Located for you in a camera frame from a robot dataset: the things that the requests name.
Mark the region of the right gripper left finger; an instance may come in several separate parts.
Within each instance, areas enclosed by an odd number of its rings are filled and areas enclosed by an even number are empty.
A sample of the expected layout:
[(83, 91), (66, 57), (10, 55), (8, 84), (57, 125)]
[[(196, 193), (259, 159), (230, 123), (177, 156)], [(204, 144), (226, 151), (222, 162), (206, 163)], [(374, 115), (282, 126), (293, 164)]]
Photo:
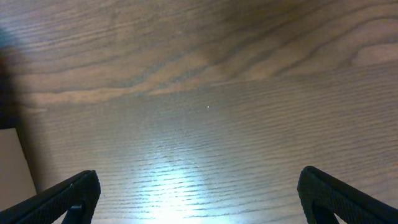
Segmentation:
[(63, 182), (1, 212), (1, 224), (90, 224), (101, 193), (95, 170), (84, 170)]

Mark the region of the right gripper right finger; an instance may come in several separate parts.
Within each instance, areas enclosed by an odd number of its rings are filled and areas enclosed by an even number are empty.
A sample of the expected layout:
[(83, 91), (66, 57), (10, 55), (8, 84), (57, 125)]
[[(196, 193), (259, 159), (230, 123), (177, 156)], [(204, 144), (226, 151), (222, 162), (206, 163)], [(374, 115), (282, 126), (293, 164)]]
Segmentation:
[(317, 169), (306, 166), (297, 186), (308, 223), (397, 223), (397, 209)]

